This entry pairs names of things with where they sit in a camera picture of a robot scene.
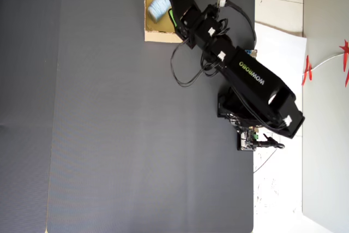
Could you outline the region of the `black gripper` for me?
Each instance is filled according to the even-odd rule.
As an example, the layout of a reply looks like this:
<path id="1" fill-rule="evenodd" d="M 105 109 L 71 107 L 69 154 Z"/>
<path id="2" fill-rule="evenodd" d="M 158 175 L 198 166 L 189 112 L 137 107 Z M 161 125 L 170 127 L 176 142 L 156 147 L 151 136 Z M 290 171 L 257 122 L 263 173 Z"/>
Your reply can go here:
<path id="1" fill-rule="evenodd" d="M 201 29 L 208 31 L 210 36 L 218 32 L 219 8 L 216 5 L 209 4 L 204 11 L 201 11 L 194 0 L 169 1 L 173 10 L 169 9 L 168 14 L 175 33 L 181 39 L 188 39 Z"/>

